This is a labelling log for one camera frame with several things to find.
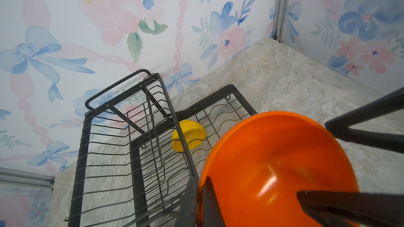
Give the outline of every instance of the bowl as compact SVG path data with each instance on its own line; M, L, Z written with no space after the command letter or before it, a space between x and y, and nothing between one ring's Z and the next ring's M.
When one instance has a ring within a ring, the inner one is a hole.
M200 125L200 123L185 119L182 120L179 125L184 133L184 137L189 149L197 147L204 139L206 139L206 130L202 127L202 125ZM177 130L173 131L171 139L172 148L177 152L183 152L184 149L182 148L181 141L179 140Z
M301 209L297 191L358 191L351 164L333 135L292 112L254 115L219 139L199 180L199 227L207 177L227 227L319 227Z

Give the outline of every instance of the floral wallpaper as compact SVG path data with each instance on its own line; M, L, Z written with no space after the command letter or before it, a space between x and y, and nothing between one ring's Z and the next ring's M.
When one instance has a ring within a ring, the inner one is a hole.
M45 227L51 188L0 183L0 227Z
M89 97L141 68L161 73L174 96L270 36L274 6L275 0L0 0L0 165L56 175L77 159ZM133 95L118 108L125 113L144 99ZM107 126L96 133L124 127L109 113L93 122Z
M404 0L289 0L282 41L381 93L404 85Z

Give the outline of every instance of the rack handle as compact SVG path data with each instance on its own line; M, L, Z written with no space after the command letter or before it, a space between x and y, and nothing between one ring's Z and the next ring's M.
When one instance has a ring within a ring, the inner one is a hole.
M103 89L102 91L98 92L97 94L95 94L94 96L92 96L91 98L89 98L89 99L86 101L85 106L87 107L87 109L93 110L94 108L90 106L90 102L91 102L91 101L93 101L94 99L96 99L96 98L99 97L100 95L104 94L104 93L107 92L108 90L114 88L115 86L117 86L117 85L123 83L124 81L128 80L129 78L134 77L135 75L137 75L137 74L139 74L139 73L141 73L141 72L145 72L145 73L147 73L149 76L151 76L151 73L150 73L147 69L142 68L142 69L136 70L135 72L131 73L130 75L128 75L128 76L126 76L126 77L120 79L118 82L116 82L116 83L114 83L114 84L112 84L112 85L106 87L106 88Z

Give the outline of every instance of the black metal dish rack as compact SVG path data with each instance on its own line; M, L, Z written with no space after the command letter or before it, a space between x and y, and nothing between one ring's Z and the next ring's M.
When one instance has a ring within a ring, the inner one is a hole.
M136 78L139 82L126 91L99 107L90 106ZM139 93L145 95L144 102L126 113L119 111L124 100ZM163 79L147 70L94 95L86 107L70 216L65 219L69 227L172 226L188 179L198 177L210 149L232 125L256 114L233 85L175 112ZM191 151L179 126L184 119L199 122L207 131L206 139ZM120 129L100 120L126 126ZM178 131L184 152L171 148L173 130Z

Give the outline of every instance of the bow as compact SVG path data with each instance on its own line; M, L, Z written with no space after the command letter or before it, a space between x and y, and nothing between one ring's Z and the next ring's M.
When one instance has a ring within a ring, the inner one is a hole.
M192 69L191 65L189 63L185 63L181 66L180 70L178 73L175 73L174 76L168 77L164 83L166 84L167 89L170 89L174 86L177 87L178 93L181 93L184 91L184 86L182 83L185 83L188 86L193 85L194 83L198 82L199 79L196 80L188 80L184 79L184 77L188 77L192 75Z
M25 33L25 43L21 43L16 51L3 50L0 52L0 68L13 74L22 74L27 70L28 63L31 63L34 68L52 82L52 86L48 91L49 100L52 102L55 98L63 100L56 87L60 80L58 73L48 64L40 62L40 60L71 71L90 74L93 74L94 71L82 67L87 58L59 59L43 55L44 53L56 52L61 49L62 46L48 30L40 26L32 26Z
M62 167L60 168L60 171L64 170L66 168L66 164L68 163L68 160L62 157L56 157L52 156L58 152L64 151L66 149L69 149L69 146L65 143L59 142L59 141L53 141L47 146L47 150L44 151L41 155L32 157L27 161L28 165L33 165L33 166L42 166L45 164L48 159L51 159L53 161L56 161L60 164L62 164Z
M295 2L289 6L288 15L293 20L298 20L301 12L302 12L302 5L300 3ZM295 43L294 35L299 35L299 33L293 26L292 22L290 21L290 18L287 18L286 20L286 28L288 29L289 36L292 39L292 42Z

